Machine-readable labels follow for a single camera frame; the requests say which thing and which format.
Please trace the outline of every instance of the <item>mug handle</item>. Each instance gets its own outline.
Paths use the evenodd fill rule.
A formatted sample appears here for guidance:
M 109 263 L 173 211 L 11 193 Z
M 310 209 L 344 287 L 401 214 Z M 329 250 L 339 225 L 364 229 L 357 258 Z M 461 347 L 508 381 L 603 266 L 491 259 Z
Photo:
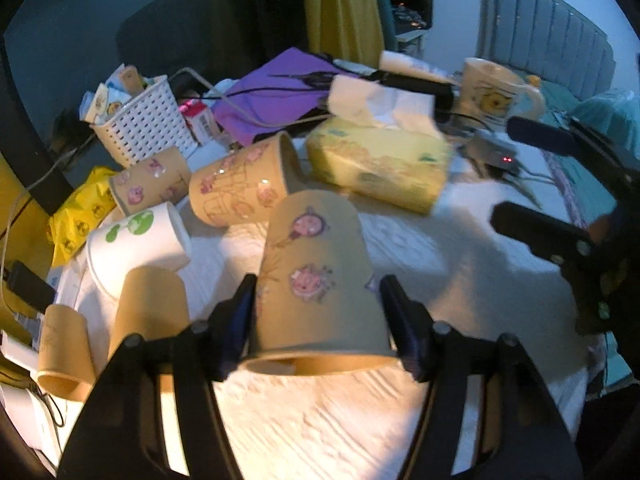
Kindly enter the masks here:
M 537 121 L 540 116 L 545 113 L 545 97 L 542 95 L 540 90 L 529 84 L 524 85 L 524 93 L 529 96 L 529 99 L 531 99 L 531 108 L 525 112 L 517 113 L 515 115 Z

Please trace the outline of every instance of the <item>yellow tissue box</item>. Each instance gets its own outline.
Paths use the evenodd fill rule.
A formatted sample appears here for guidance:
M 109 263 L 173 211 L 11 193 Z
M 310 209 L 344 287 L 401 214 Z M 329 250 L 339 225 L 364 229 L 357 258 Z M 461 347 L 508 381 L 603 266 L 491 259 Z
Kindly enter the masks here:
M 357 126 L 340 118 L 306 138 L 318 180 L 426 214 L 447 181 L 447 141 L 427 134 Z

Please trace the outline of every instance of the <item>yellow curtain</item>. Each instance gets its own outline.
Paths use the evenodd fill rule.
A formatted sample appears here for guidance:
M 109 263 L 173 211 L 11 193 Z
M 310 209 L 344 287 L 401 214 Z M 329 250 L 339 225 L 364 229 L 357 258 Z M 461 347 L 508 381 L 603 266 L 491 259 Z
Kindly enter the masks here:
M 24 187 L 0 155 L 0 233 L 4 232 L 10 213 L 9 209 L 22 190 Z M 22 199 L 18 210 L 22 208 L 27 199 L 28 195 Z M 8 262 L 14 259 L 20 260 L 41 278 L 46 277 L 49 272 L 53 256 L 53 246 L 47 241 L 46 235 L 48 220 L 48 215 L 35 200 L 32 200 L 9 232 L 9 245 L 6 254 Z M 0 238 L 0 251 L 2 243 L 4 243 L 4 238 Z M 4 280 L 1 281 L 0 286 L 4 287 L 4 298 L 14 312 L 28 317 L 35 316 L 35 311 L 29 305 L 5 287 Z M 31 342 L 29 332 L 15 320 L 14 314 L 4 304 L 0 304 L 0 329 L 6 330 L 11 336 L 23 343 Z M 0 355 L 0 382 L 21 386 L 28 379 L 25 373 L 25 370 Z
M 305 0 L 309 50 L 377 67 L 384 49 L 376 0 Z

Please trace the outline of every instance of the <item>green circle print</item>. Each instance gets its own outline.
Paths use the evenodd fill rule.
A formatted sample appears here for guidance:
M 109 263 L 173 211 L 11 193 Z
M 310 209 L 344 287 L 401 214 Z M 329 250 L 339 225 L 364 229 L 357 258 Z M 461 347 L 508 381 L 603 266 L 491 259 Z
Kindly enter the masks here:
M 153 211 L 147 210 L 133 216 L 127 223 L 127 229 L 132 235 L 139 236 L 149 231 L 153 223 L 154 213 Z
M 107 243 L 112 244 L 114 243 L 114 241 L 116 241 L 116 237 L 118 236 L 119 230 L 120 230 L 120 224 L 116 224 L 111 229 L 109 229 L 109 232 L 107 232 L 107 235 L 104 237 L 105 240 L 107 240 Z

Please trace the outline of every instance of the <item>ceramic mug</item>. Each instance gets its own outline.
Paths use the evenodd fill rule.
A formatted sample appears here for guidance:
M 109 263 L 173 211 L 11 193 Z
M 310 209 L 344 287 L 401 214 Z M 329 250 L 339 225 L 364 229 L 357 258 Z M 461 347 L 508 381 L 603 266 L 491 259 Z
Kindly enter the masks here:
M 84 402 L 95 383 L 86 319 L 69 306 L 45 311 L 36 382 L 45 392 Z
M 291 138 L 279 132 L 198 170 L 189 199 L 196 216 L 214 227 L 260 222 L 305 181 Z
M 189 192 L 191 170 L 175 146 L 141 160 L 109 179 L 109 189 L 125 216 L 149 207 L 177 204 Z
M 127 335 L 145 340 L 178 335 L 190 323 L 187 293 L 180 276 L 161 267 L 132 269 L 122 287 L 116 319 L 111 329 L 109 358 Z M 173 378 L 160 376 L 162 392 L 173 391 Z
M 529 110 L 519 108 L 524 96 L 530 99 Z M 469 57 L 465 60 L 456 111 L 485 121 L 489 126 L 503 128 L 513 115 L 538 119 L 545 112 L 545 99 L 540 90 L 526 84 L 508 68 Z
M 271 215 L 242 367 L 324 375 L 396 359 L 358 212 L 325 190 L 284 199 Z

